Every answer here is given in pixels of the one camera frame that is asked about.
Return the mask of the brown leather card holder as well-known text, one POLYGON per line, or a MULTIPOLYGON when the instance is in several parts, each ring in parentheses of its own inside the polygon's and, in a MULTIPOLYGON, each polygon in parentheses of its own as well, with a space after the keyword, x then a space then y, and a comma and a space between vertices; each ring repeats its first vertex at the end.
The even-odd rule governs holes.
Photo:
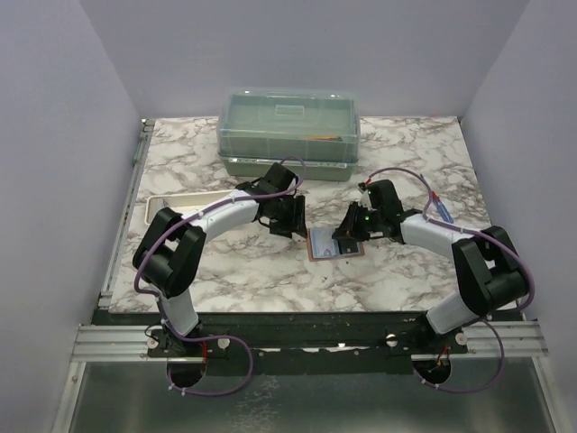
POLYGON ((333 239, 333 227, 312 227, 307 233, 307 254, 310 262, 332 261, 364 256, 361 243, 341 248, 333 239))

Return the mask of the white rectangular tray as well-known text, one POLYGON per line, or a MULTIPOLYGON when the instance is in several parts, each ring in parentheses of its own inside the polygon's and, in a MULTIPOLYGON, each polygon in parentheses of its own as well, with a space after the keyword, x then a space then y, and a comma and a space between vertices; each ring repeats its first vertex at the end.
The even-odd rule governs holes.
POLYGON ((213 202, 222 200, 231 192, 232 191, 228 189, 151 196, 146 202, 144 224, 149 226, 156 214, 165 207, 170 207, 173 211, 182 214, 184 217, 189 217, 194 212, 208 207, 213 202))

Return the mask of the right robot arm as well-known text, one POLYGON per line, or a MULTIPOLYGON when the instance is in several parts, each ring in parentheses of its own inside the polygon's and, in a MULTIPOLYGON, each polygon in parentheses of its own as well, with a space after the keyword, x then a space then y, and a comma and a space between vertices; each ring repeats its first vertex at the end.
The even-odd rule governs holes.
POLYGON ((425 314, 415 331, 417 347, 428 354, 447 343, 447 333, 472 323, 530 292, 508 233, 491 226, 480 232, 434 224, 416 209, 404 209, 390 180, 360 185, 362 197, 349 205, 333 239, 346 251, 381 238, 427 249, 449 259, 457 291, 425 314))

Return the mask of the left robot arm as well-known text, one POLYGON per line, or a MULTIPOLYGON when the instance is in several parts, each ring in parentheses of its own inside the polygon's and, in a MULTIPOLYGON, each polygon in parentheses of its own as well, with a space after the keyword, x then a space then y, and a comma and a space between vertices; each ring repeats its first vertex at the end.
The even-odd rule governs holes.
POLYGON ((171 207, 156 213, 133 255, 136 292, 155 298, 169 346, 178 355, 198 350, 199 317, 189 291, 209 242, 235 228, 267 218, 273 235, 307 236, 304 178, 279 162, 261 177, 245 181, 226 196, 184 217, 171 207))

